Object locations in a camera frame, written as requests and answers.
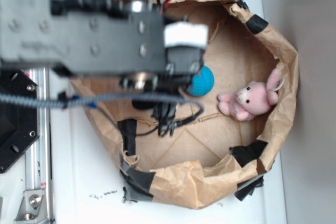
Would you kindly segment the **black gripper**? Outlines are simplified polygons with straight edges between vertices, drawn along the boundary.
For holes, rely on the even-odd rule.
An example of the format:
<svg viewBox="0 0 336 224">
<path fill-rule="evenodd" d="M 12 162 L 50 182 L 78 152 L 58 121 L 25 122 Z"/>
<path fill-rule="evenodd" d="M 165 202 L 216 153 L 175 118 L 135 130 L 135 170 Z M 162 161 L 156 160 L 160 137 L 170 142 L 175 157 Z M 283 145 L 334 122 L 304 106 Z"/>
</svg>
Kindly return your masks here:
<svg viewBox="0 0 336 224">
<path fill-rule="evenodd" d="M 190 46 L 165 47 L 166 71 L 159 78 L 153 112 L 153 116 L 158 122 L 159 136 L 172 135 L 177 127 L 193 122 L 204 112 L 204 107 L 199 102 L 184 98 L 180 89 L 188 88 L 192 78 L 200 72 L 204 65 L 205 50 L 206 48 Z M 198 111 L 194 115 L 177 121 L 175 120 L 175 112 L 178 104 L 196 105 Z"/>
</svg>

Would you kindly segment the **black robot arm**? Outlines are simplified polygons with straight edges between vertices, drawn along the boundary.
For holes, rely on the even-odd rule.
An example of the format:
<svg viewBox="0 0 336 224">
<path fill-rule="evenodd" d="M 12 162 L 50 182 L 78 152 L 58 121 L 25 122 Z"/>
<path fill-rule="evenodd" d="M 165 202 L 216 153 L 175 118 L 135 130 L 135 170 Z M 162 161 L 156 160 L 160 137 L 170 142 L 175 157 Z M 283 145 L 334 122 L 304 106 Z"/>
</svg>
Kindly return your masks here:
<svg viewBox="0 0 336 224">
<path fill-rule="evenodd" d="M 130 99 L 153 103 L 160 134 L 196 119 L 175 120 L 164 105 L 186 104 L 203 66 L 208 28 L 173 20 L 147 0 L 1 0 L 1 69 L 47 67 L 61 76 L 120 78 L 123 92 L 39 100 L 1 94 L 1 102 L 28 108 L 69 108 Z"/>
</svg>

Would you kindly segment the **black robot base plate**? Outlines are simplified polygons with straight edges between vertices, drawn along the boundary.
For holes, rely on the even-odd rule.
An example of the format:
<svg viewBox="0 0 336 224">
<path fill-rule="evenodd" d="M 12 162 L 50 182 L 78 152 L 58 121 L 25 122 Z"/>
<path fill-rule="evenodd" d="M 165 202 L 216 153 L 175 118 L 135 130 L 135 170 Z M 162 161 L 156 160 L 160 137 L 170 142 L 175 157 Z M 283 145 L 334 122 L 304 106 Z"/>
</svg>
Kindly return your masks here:
<svg viewBox="0 0 336 224">
<path fill-rule="evenodd" d="M 36 98 L 38 85 L 21 70 L 1 71 L 1 94 Z M 1 102 L 1 173 L 38 139 L 38 110 Z"/>
</svg>

